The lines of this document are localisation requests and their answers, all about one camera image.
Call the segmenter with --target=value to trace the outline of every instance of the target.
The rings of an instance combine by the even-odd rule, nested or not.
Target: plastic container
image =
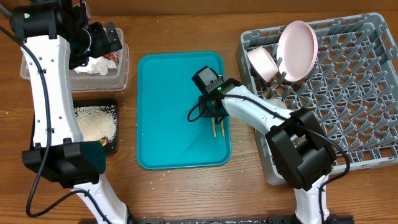
[[[251,73],[247,53],[263,46],[275,58],[286,26],[250,30],[236,52],[242,82],[260,98],[279,98],[289,109],[311,109],[326,135],[347,152],[351,170],[398,164],[398,49],[380,14],[308,22],[318,39],[312,71],[298,82],[277,74],[270,82]],[[256,131],[264,176],[283,184],[265,137]],[[345,169],[338,155],[332,174]]]
[[[91,92],[91,91],[121,91],[127,87],[129,78],[129,46],[124,43],[123,31],[116,28],[120,42],[123,45],[118,50],[120,55],[117,69],[109,69],[107,75],[101,76],[99,73],[79,73],[70,70],[70,85],[73,92]],[[21,77],[30,80],[29,69],[26,66],[25,57],[22,58]]]

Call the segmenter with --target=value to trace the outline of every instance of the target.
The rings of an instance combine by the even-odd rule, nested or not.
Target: wooden table
[[[231,118],[233,153],[223,166],[145,170],[136,160],[137,63],[144,55],[213,50],[224,59],[227,77],[240,79],[235,51],[245,30],[316,21],[362,11],[228,14],[215,16],[97,17],[122,28],[130,48],[127,89],[119,93],[75,94],[75,99],[114,97],[120,107],[119,151],[107,158],[106,175],[118,197],[137,218],[239,218],[293,214],[294,191],[266,183],[253,129]],[[380,12],[398,37],[398,11]],[[8,21],[0,21],[7,27]],[[0,223],[77,223],[93,216],[72,197],[36,219],[25,214],[35,174],[25,168],[21,152],[30,142],[34,114],[30,83],[19,76],[22,53],[0,34]],[[398,223],[398,166],[350,172],[328,186],[331,213],[354,215],[356,223]],[[42,179],[32,210],[37,212],[69,190]]]

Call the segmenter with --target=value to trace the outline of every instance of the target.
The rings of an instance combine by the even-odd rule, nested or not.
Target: pink plate
[[[318,40],[313,29],[303,21],[289,24],[280,36],[277,58],[282,58],[279,72],[296,82],[311,72],[318,54]]]

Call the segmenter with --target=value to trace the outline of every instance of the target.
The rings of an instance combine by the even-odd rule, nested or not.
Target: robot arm
[[[325,135],[313,113],[305,108],[293,112],[274,106],[252,94],[236,80],[230,78],[224,82],[208,67],[199,70],[192,80],[203,94],[200,104],[206,106],[200,107],[201,112],[208,110],[208,114],[214,116],[237,117],[266,135],[279,173],[295,188],[298,223],[321,224],[318,188],[328,179],[336,154],[330,143],[291,124],[296,122]],[[264,108],[289,121],[275,117]],[[303,135],[306,140],[295,146],[292,138]],[[329,211],[326,207],[326,192],[322,192],[322,202],[323,213],[327,218]]]
[[[107,223],[99,210],[108,224],[132,223],[134,217],[104,175],[106,161],[101,143],[83,142],[69,82],[69,69],[86,63],[88,57],[121,49],[113,24],[106,25],[106,32],[100,23],[88,25],[86,4],[72,7],[71,0],[33,1],[30,6],[17,8],[10,23],[17,39],[25,42],[39,60],[48,83],[52,139],[42,177],[71,191],[88,192],[96,205],[85,194],[77,195],[98,223]],[[45,98],[37,67],[30,54],[22,51],[29,68],[35,109],[33,145],[22,153],[22,160],[26,167],[38,172],[47,146]]]

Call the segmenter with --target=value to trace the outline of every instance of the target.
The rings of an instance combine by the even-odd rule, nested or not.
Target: black tray
[[[118,151],[118,140],[119,140],[119,107],[118,102],[113,98],[106,99],[92,99],[92,100],[73,100],[75,108],[87,107],[87,106],[115,106],[116,110],[112,112],[113,118],[116,119],[116,132],[112,142],[107,143],[104,146],[106,154],[114,154]],[[30,138],[30,150],[34,150],[33,147],[33,136],[35,130],[35,118],[33,118],[32,136]]]

